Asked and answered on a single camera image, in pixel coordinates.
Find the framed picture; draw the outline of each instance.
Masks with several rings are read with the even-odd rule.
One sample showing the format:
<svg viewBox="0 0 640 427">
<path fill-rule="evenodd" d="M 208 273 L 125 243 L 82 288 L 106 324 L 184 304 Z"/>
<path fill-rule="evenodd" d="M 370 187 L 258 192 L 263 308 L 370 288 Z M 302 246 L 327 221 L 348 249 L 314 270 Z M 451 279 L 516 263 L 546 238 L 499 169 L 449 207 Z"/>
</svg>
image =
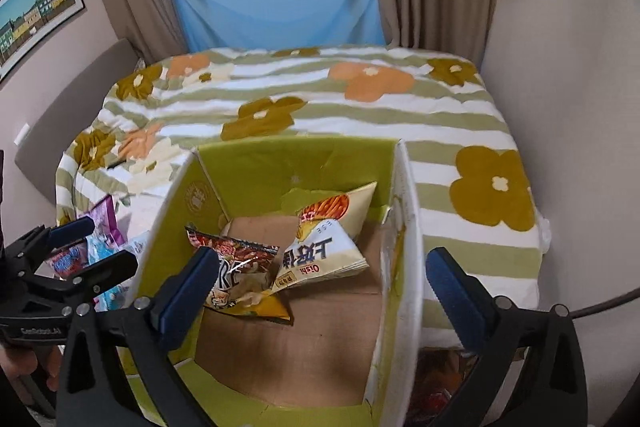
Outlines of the framed picture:
<svg viewBox="0 0 640 427">
<path fill-rule="evenodd" d="M 63 22 L 82 0 L 0 0 L 0 80 Z"/>
</svg>

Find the cardboard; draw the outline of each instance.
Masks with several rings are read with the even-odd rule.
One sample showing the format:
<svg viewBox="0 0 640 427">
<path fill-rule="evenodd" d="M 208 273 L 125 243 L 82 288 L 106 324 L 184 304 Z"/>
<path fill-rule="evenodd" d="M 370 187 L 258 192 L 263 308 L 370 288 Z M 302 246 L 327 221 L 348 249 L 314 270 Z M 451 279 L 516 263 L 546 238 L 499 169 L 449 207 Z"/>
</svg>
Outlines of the cardboard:
<svg viewBox="0 0 640 427">
<path fill-rule="evenodd" d="M 189 262 L 187 223 L 220 234 L 232 221 L 229 235 L 273 243 L 282 254 L 296 232 L 299 208 L 372 181 L 378 185 L 367 217 L 375 223 L 365 223 L 357 241 L 369 269 L 278 292 L 290 301 L 292 327 L 206 310 L 169 353 L 216 425 L 402 425 L 422 318 L 419 206 L 406 147 L 396 140 L 213 142 L 193 150 L 180 168 L 140 259 L 131 299 L 154 295 Z M 162 425 L 125 349 L 122 358 L 140 407 Z"/>
<path fill-rule="evenodd" d="M 292 216 L 240 217 L 228 235 L 282 251 L 297 225 Z M 195 362 L 223 385 L 272 405 L 361 404 L 382 315 L 379 226 L 366 223 L 357 243 L 369 269 L 282 292 L 292 326 L 205 310 Z"/>
</svg>

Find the human hand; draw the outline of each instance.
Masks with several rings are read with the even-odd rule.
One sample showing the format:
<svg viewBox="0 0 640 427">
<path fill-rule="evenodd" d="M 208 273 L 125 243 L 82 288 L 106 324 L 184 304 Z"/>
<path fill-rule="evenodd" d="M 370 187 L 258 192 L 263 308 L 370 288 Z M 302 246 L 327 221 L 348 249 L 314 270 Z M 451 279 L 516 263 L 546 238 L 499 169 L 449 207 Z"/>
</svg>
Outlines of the human hand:
<svg viewBox="0 0 640 427">
<path fill-rule="evenodd" d="M 60 375 L 60 365 L 62 365 L 62 353 L 57 346 L 54 346 L 49 353 L 46 367 L 49 373 L 47 387 L 52 391 L 58 390 L 58 377 Z M 12 347 L 0 346 L 0 367 L 7 375 L 9 381 L 18 377 L 30 375 L 38 367 L 38 359 L 31 349 L 16 349 Z"/>
</svg>

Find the striped bedding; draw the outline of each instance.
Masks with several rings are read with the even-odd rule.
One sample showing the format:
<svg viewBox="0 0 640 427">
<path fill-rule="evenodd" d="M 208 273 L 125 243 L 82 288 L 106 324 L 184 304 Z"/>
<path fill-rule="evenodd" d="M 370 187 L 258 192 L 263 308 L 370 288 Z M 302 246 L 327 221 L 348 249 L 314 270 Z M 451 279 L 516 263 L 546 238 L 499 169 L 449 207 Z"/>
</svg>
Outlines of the striped bedding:
<svg viewBox="0 0 640 427">
<path fill-rule="evenodd" d="M 520 169 L 516 144 L 475 67 L 453 55 L 342 46 L 168 58 L 113 86 L 66 150 L 56 174 L 58 222 L 111 193 L 118 222 L 134 237 L 153 223 L 191 147 L 275 133 L 404 139 L 424 250 L 447 247 L 493 295 L 537 306 L 542 254 L 530 191 L 505 199 L 517 184 L 529 190 L 524 171 L 512 174 Z M 510 158 L 511 167 L 469 174 L 478 154 L 496 165 Z M 484 196 L 468 197 L 482 190 L 498 198 L 485 214 Z M 516 203 L 520 217 L 511 219 Z M 426 279 L 424 286 L 422 345 L 457 346 Z"/>
</svg>

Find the headboard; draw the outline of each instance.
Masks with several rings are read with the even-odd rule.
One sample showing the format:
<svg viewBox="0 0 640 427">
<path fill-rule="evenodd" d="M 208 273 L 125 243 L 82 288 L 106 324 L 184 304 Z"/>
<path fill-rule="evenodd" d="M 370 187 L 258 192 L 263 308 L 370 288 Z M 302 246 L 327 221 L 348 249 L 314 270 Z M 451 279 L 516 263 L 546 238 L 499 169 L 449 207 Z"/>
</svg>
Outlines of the headboard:
<svg viewBox="0 0 640 427">
<path fill-rule="evenodd" d="M 15 164 L 51 203 L 56 204 L 62 153 L 91 125 L 111 86 L 133 73 L 137 61 L 129 41 L 116 42 L 65 87 L 18 146 Z"/>
</svg>

